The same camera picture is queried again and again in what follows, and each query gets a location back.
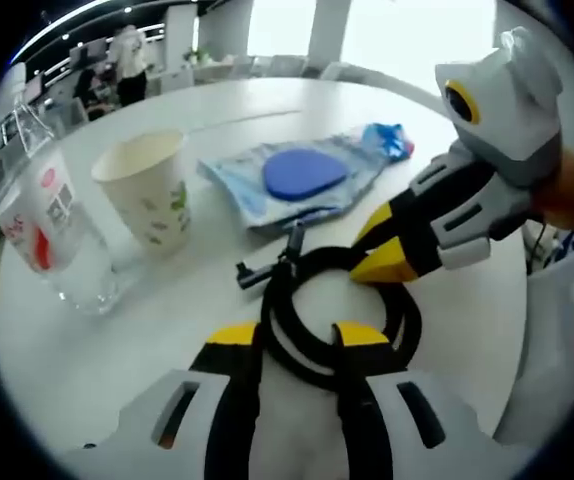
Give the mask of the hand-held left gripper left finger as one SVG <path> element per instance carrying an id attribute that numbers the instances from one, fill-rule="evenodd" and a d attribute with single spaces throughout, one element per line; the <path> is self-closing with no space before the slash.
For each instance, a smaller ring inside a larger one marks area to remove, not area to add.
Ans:
<path id="1" fill-rule="evenodd" d="M 261 373 L 259 324 L 216 331 L 121 411 L 117 478 L 248 478 Z"/>

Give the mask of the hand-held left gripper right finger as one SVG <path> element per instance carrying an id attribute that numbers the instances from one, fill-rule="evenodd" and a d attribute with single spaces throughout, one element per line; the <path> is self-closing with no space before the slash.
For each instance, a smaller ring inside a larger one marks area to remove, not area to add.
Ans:
<path id="1" fill-rule="evenodd" d="M 432 376 L 398 365 L 388 338 L 334 326 L 338 415 L 352 479 L 491 479 L 498 446 L 474 410 Z"/>

